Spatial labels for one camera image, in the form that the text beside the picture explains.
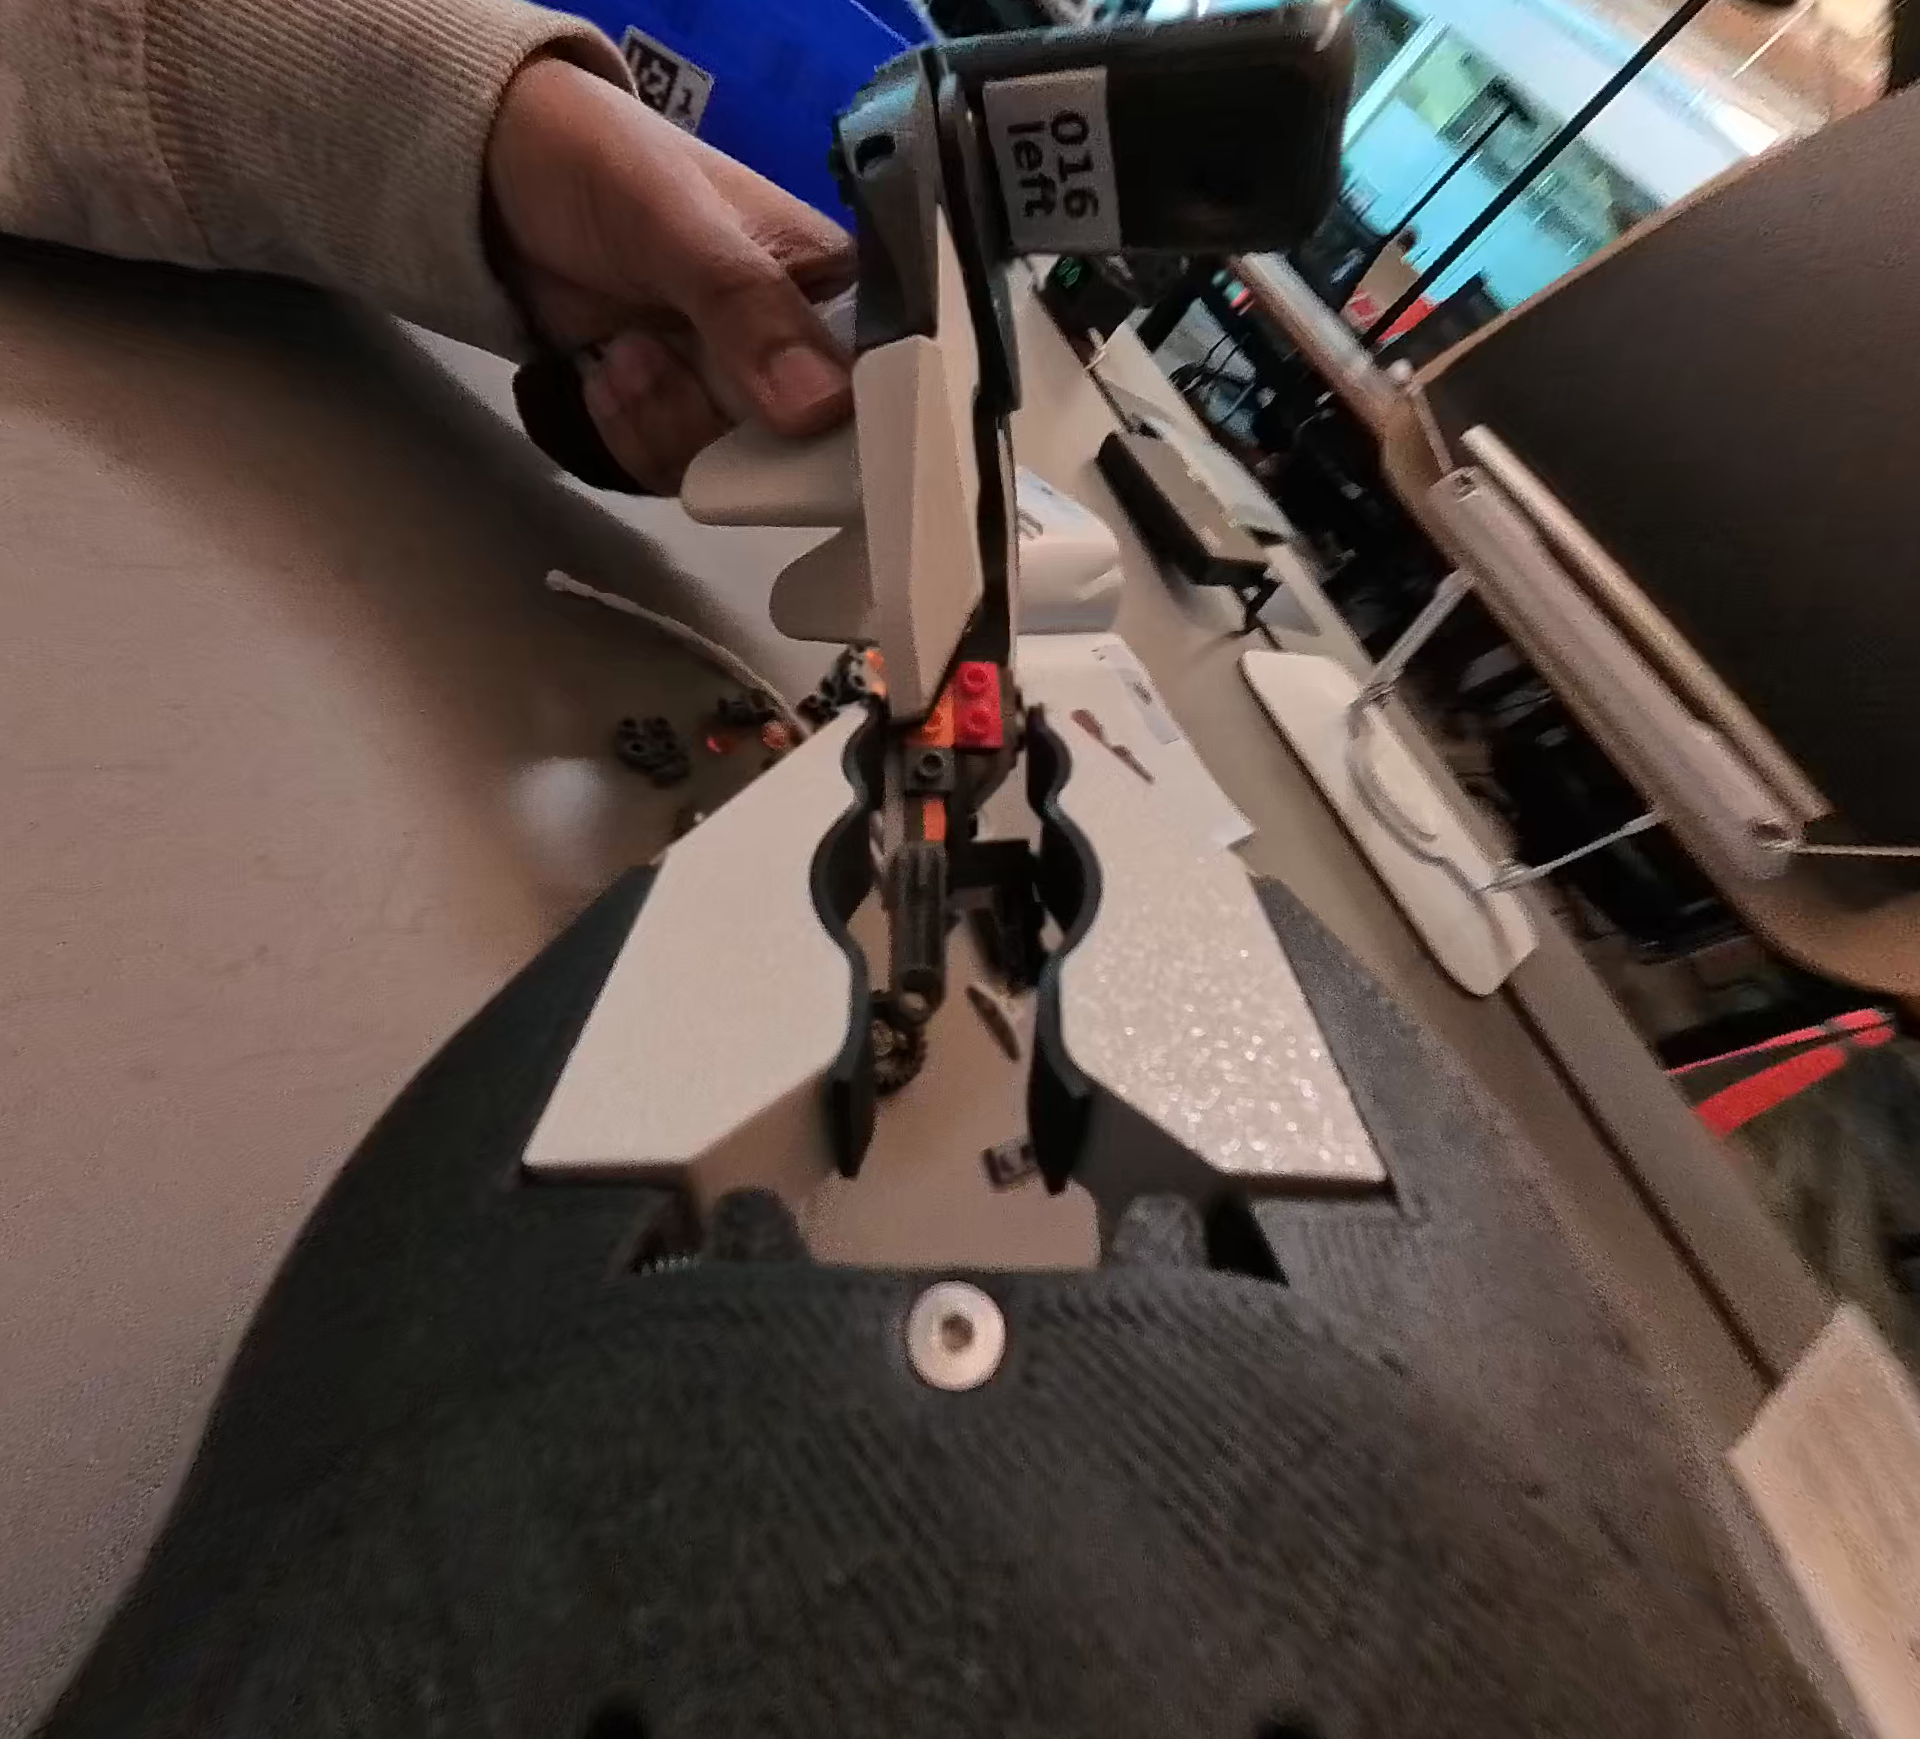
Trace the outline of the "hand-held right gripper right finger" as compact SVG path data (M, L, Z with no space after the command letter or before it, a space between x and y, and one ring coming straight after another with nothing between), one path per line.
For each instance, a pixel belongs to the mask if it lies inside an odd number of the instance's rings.
M1115 1260L1148 1198L1228 1251L1264 1204L1387 1205L1391 1168L1244 863L1057 705L1025 717L1044 957L1025 1130Z

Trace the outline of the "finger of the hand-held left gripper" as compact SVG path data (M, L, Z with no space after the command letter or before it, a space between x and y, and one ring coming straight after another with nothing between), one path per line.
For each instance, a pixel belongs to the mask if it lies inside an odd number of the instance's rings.
M1019 736L1021 697L1015 672L1021 611L1021 530L1013 420L1021 407L1021 352L1007 274L986 274L972 304L977 384L972 396L974 537L981 595L972 617L978 677L972 709L996 709L996 738Z
M977 380L969 329L901 336L852 371L873 630L905 720L934 709L985 595Z

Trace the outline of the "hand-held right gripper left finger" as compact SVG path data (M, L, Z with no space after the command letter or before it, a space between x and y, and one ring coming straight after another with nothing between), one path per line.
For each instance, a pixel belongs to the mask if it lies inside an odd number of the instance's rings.
M855 705L666 850L523 1147L529 1180L637 1181L703 1222L737 1192L805 1205L860 1176L877 987L855 922L882 752Z

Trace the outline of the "partly built lego model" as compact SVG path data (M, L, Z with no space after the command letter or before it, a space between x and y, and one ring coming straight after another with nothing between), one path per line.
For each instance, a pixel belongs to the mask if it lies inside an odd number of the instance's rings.
M988 803L1017 771L1022 723L1015 671L986 656L961 656L921 720L889 723L877 859L887 972L871 1021L884 1100L926 1063L958 929L974 931L1003 987L1038 981L1046 924L1038 862L1026 840L985 829Z

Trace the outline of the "person's left forearm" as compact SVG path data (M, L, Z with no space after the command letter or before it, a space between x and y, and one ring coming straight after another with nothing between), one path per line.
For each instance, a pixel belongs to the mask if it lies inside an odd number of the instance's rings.
M485 151L542 56L608 35L528 0L3 0L3 225L298 280L499 354Z

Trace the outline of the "lego instruction leaflet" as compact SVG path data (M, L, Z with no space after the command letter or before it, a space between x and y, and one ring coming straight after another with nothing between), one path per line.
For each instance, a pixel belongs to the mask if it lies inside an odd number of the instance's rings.
M1021 638L1021 685L1030 700L1076 719L1118 760L1157 785L1197 836L1227 852L1242 850L1255 837L1255 824L1217 782L1153 677L1116 632Z

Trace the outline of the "person's left hand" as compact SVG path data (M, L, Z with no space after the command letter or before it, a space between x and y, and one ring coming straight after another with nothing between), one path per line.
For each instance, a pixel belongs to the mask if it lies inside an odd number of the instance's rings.
M788 439L852 414L816 304L852 238L634 93L562 56L516 71L485 149L497 259L619 487L675 495L742 423Z

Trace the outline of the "white box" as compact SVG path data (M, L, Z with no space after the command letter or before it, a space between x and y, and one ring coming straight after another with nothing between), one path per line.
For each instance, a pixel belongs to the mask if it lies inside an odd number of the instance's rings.
M1116 632L1124 586L1115 530L1060 487L1017 473L1017 638Z

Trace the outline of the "black flat device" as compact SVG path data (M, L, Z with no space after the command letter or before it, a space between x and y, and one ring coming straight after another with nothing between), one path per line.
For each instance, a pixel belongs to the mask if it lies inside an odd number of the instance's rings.
M1150 556L1199 588L1232 593L1239 632L1250 636L1279 591L1269 548L1234 522L1188 454L1159 432L1112 431L1095 464Z

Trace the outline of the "white flat base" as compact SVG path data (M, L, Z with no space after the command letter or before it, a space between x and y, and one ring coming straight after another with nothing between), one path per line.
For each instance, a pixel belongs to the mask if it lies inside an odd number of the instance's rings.
M1255 647L1240 674L1427 955L1461 992L1500 994L1538 931L1379 697L1315 652Z

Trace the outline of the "silver metal bar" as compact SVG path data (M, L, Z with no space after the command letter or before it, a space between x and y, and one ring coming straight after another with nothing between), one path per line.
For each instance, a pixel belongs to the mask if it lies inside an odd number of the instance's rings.
M1772 884L1826 797L1654 600L1491 429L1430 522L1586 730L1720 884Z

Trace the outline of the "dark board with tan edge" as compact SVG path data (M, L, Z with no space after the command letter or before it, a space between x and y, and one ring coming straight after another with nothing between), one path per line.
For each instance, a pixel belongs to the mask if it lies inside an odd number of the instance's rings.
M1772 884L1774 950L1919 992L1919 91L1667 206L1406 383L1384 470L1496 431L1754 711L1831 810Z

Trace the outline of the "pale foam block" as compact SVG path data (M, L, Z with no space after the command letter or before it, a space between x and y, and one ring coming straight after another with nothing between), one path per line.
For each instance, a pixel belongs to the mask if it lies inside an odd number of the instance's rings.
M1919 1733L1919 1399L1872 1317L1841 1303L1729 1465L1869 1733Z

